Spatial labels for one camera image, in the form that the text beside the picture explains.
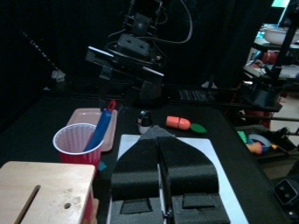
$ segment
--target red cup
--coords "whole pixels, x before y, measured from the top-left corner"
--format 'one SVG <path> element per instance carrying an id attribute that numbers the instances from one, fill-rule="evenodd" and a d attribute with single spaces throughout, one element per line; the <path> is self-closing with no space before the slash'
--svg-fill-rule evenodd
<path id="1" fill-rule="evenodd" d="M 73 123 L 57 131 L 52 144 L 60 153 L 60 161 L 65 164 L 95 165 L 99 168 L 100 146 L 84 151 L 96 126 L 89 123 Z"/>

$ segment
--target orange object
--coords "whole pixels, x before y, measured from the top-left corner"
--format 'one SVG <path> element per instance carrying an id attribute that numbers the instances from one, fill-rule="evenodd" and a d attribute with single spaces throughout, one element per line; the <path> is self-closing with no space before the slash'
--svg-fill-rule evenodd
<path id="1" fill-rule="evenodd" d="M 256 153 L 258 155 L 262 154 L 262 144 L 259 142 L 247 143 L 247 148 L 252 153 Z"/>
<path id="2" fill-rule="evenodd" d="M 185 118 L 168 115 L 165 119 L 165 126 L 180 130 L 187 130 L 191 127 L 191 122 Z"/>

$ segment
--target blue object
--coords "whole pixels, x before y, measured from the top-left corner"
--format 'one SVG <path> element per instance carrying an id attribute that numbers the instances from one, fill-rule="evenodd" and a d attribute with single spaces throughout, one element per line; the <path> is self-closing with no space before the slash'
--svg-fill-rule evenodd
<path id="1" fill-rule="evenodd" d="M 104 135 L 107 134 L 107 130 L 108 130 L 108 124 L 109 124 L 109 120 L 111 120 L 111 116 L 112 116 L 112 111 L 115 109 L 116 106 L 116 101 L 111 101 L 108 104 L 108 107 L 104 109 L 104 111 L 101 112 L 99 121 L 97 121 L 97 127 L 95 129 L 95 132 L 91 136 L 91 139 L 88 141 L 87 147 L 84 149 L 84 151 L 89 151 L 92 150 L 95 147 L 99 146 L 100 142 L 104 139 Z"/>

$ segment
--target wooden block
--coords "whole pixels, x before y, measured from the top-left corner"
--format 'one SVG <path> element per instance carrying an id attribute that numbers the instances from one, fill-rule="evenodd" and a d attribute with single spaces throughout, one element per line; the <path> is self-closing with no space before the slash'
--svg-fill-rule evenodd
<path id="1" fill-rule="evenodd" d="M 0 223 L 80 224 L 93 173 L 87 164 L 8 162 L 0 170 Z"/>

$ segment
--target black wire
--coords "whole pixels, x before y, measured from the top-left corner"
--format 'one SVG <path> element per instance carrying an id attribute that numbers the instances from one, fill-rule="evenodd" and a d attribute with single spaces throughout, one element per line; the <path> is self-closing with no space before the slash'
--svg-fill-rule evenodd
<path id="1" fill-rule="evenodd" d="M 183 0 L 179 0 L 179 1 L 181 3 L 183 8 L 185 9 L 185 13 L 187 13 L 187 16 L 188 16 L 188 19 L 189 19 L 189 33 L 188 33 L 188 36 L 187 36 L 185 40 L 176 42 L 176 41 L 171 41 L 171 40 L 165 40 L 165 39 L 160 39 L 160 38 L 151 38 L 151 37 L 139 37 L 139 39 L 141 39 L 141 40 L 151 40 L 153 42 L 171 44 L 171 45 L 180 45 L 180 44 L 184 44 L 185 42 L 189 41 L 189 39 L 192 37 L 192 15 L 189 13 L 189 10 L 188 10 Z"/>

